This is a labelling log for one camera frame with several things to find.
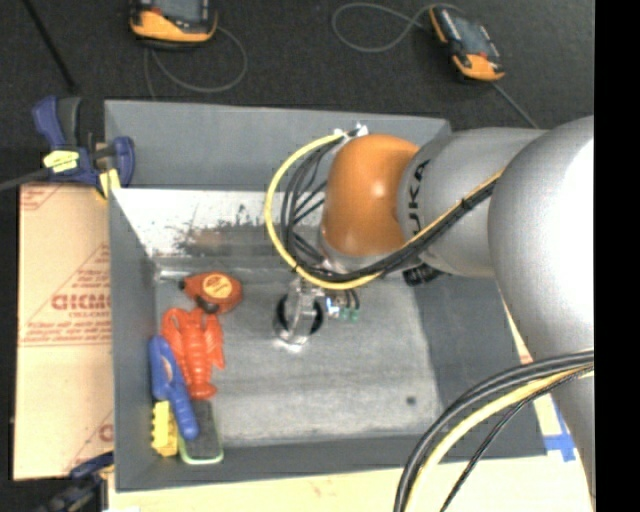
yellow cable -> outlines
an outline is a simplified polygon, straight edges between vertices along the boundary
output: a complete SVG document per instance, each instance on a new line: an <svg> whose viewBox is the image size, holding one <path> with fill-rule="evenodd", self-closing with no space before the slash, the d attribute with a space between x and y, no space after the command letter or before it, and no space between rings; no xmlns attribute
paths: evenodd
<svg viewBox="0 0 640 512"><path fill-rule="evenodd" d="M273 217L272 217L271 210L272 210L272 206L273 206L273 197L275 196L275 193L278 190L278 185L280 184L280 181L282 181L282 178L287 173L289 168L295 163L295 161L298 160L299 158L302 158L307 153L310 153L311 151L313 151L314 149L316 149L316 148L318 148L320 146L323 146L325 144L329 144L330 142L333 142L335 140L338 140L338 139L344 137L344 135L345 135L344 132L337 133L337 134L334 134L334 135L327 135L326 137L322 137L320 139L316 139L316 140L310 142L306 146L303 146L302 148L300 148L296 152L294 152L289 158L287 158L283 162L283 164L280 166L280 168L273 175L273 178L271 179L271 183L269 184L269 187L267 189L266 197L265 197L265 201L264 201L264 222L265 222L265 226L267 228L267 232L269 234L269 238L271 239L271 242L273 243L274 247L278 251L278 254L280 254L282 259L284 259L284 261L286 261L287 264L295 272L298 273L298 275L300 275L301 277L303 277L304 279L309 281L311 284L314 284L316 286L319 286L321 288L325 288L325 289L328 289L328 290L349 290L351 288L357 288L358 286L362 286L364 284L367 284L367 283L373 281L374 279L379 277L382 274L382 272L376 272L374 274L369 274L369 275L366 275L366 276L358 277L356 279L352 279L350 281L344 281L344 282L341 282L341 283L334 283L332 281L325 281L324 279L320 279L320 278L310 274L309 272L307 272L303 268L299 267L298 262L295 260L295 258L282 245L282 242L280 241L280 238L278 237L278 235L276 233L275 226L273 224ZM474 188L463 199L457 201L453 206L451 206L448 210L446 210L442 215L440 215L437 219L435 219L433 222L431 222L427 227L421 229L411 239L409 239L407 242L405 242L405 244L402 247L403 248L406 247L407 245L415 242L418 238L420 238L423 235L425 235L426 233L428 233L431 229L433 229L433 227L436 224L438 224L440 221L442 221L442 219L444 219L447 215L449 215L453 210L458 208L460 206L460 204L462 204L463 201L468 200L478 190L480 190L481 188L489 185L491 182L497 180L500 177L500 175L502 174L503 171L504 171L504 169L501 169L500 171L498 171L497 173L492 175L489 179L487 179L486 181L484 181L483 183L478 185L476 188Z"/></svg>
<svg viewBox="0 0 640 512"><path fill-rule="evenodd" d="M507 393L506 395L503 395L493 400L492 402L489 402L481 409L478 409L477 411L467 416L460 423L458 423L444 438L442 438L440 443L438 443L438 445L433 449L427 460L420 468L418 475L416 476L416 483L419 480L423 482L427 481L428 475L433 472L434 468L439 464L439 462L447 454L451 447L456 444L462 436L464 436L467 432L469 432L469 430L478 425L480 422L486 420L487 418L490 418L504 408L520 402L521 400L524 400L525 398L531 396L537 391L540 391L548 385L553 384L568 375L584 370L586 366L589 365L580 366L572 370L562 371L549 377L523 384L519 388L516 388L510 393ZM584 377L588 377L591 375L593 375L593 372L589 372L588 374L584 375ZM413 492L409 496L406 510L411 510L411 503L414 501L413 496L415 494L417 494L417 492Z"/></svg>

orange device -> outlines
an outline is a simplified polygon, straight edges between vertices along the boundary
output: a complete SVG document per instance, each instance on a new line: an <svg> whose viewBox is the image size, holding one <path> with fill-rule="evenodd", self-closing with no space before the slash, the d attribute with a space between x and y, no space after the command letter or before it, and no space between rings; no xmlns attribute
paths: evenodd
<svg viewBox="0 0 640 512"><path fill-rule="evenodd" d="M484 26L468 20L456 8L441 5L429 9L429 19L464 78L492 82L504 76L500 54Z"/></svg>
<svg viewBox="0 0 640 512"><path fill-rule="evenodd" d="M211 0L130 0L129 26L151 46L198 46L211 39L218 25L218 11L211 4Z"/></svg>
<svg viewBox="0 0 640 512"><path fill-rule="evenodd" d="M185 277L180 288L206 313L226 313L242 300L242 285L223 272L205 272Z"/></svg>
<svg viewBox="0 0 640 512"><path fill-rule="evenodd" d="M169 342L176 362L182 371L189 397L206 400L216 394L211 384L215 366L224 369L222 327L215 315L206 315L196 308L185 311L168 309L162 316L162 336Z"/></svg>

blue tape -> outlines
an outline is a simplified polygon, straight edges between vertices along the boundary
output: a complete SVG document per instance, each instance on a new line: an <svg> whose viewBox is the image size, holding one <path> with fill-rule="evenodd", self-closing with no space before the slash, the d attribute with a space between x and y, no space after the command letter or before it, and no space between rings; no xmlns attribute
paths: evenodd
<svg viewBox="0 0 640 512"><path fill-rule="evenodd" d="M558 423L560 424L560 434L544 436L544 446L547 451L559 450L562 454L562 460L564 462L571 462L576 460L576 445L573 442L573 438L569 433L567 424L564 422L560 409L558 409L558 405L555 401L553 401L553 408L556 411Z"/></svg>

gray bin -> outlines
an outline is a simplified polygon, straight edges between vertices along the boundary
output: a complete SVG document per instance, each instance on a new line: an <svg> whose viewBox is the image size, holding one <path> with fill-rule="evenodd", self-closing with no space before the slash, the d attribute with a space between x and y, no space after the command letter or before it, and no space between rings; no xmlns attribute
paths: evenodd
<svg viewBox="0 0 640 512"><path fill-rule="evenodd" d="M492 280L447 276L414 291L393 276L360 291L357 323L326 320L297 351L273 335L293 277L262 224L274 170L334 129L360 123L421 145L449 134L446 121L131 101L106 102L105 115L107 140L132 137L137 158L131 187L110 201L118 490L401 466L458 394L517 363ZM150 447L146 348L166 308L193 307L178 279L214 269L238 278L245 298L221 317L227 368L213 377L224 460L190 466ZM524 412L490 455L543 453ZM487 428L452 456L469 456Z"/></svg>

black floor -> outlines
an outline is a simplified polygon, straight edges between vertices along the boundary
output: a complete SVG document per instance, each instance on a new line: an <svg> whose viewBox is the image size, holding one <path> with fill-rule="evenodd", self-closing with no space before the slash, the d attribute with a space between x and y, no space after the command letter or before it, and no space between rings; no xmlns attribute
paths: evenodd
<svg viewBox="0 0 640 512"><path fill-rule="evenodd" d="M81 129L99 139L105 98L149 96L143 50L127 26L127 1L31 3L79 85L84 98ZM459 82L431 33L411 30L394 49L381 54L347 48L330 23L331 14L345 3L219 0L221 26L246 48L246 76L229 91L199 95L179 89L152 67L156 94L172 101L410 113L448 119L454 130L528 126L494 88ZM380 4L408 16L425 5L415 0ZM456 5L485 23L507 70L499 85L541 128L594 113L595 0L459 0ZM349 11L339 26L354 42L375 46L393 39L404 22ZM2 1L0 30L3 181L38 167L44 141L33 127L31 107L44 96L65 96L68 91L23 1ZM223 84L241 69L241 54L223 33L205 49L163 59L177 75L198 85ZM0 510L28 511L65 482L10 481L17 270L12 191L0 193L0 226Z"/></svg>

